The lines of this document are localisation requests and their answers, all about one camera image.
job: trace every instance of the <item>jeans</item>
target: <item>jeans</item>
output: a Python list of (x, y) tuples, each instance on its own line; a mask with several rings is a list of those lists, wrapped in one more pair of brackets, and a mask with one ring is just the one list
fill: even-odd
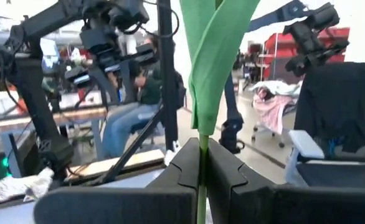
[(149, 120), (146, 117), (155, 114), (158, 108), (158, 105), (130, 103), (110, 110), (102, 137), (105, 155), (120, 157), (125, 150), (131, 127)]

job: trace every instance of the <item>pink cloth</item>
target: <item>pink cloth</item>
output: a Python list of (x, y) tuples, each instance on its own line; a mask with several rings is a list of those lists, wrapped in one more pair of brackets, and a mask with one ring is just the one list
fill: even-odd
[(269, 130), (282, 134), (282, 114), (287, 104), (293, 102), (290, 96), (274, 96), (265, 101), (266, 91), (259, 90), (253, 97), (253, 108), (260, 116), (260, 122)]

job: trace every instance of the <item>man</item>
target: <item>man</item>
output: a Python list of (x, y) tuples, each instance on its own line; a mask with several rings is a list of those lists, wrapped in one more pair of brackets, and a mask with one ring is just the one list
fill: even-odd
[[(158, 54), (157, 37), (151, 36), (146, 43), (151, 43), (155, 55)], [(159, 109), (161, 99), (161, 84), (159, 61), (150, 68), (141, 70), (137, 63), (132, 63), (139, 75), (134, 80), (138, 90), (137, 102), (118, 106), (110, 111), (107, 125), (103, 132), (103, 147), (108, 157), (120, 157), (126, 147), (131, 127), (141, 123), (140, 117), (152, 115)]]

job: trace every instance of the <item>green light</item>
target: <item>green light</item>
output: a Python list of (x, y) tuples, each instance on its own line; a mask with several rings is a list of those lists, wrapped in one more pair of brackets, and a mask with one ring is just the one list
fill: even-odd
[(4, 167), (7, 167), (8, 166), (8, 159), (7, 158), (2, 159), (2, 165)]

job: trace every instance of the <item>green jacket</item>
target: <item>green jacket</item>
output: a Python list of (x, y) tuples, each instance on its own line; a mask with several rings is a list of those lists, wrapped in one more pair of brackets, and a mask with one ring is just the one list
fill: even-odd
[(156, 62), (146, 69), (146, 81), (144, 87), (138, 93), (138, 100), (142, 104), (155, 105), (161, 99), (162, 77), (160, 74), (160, 62)]

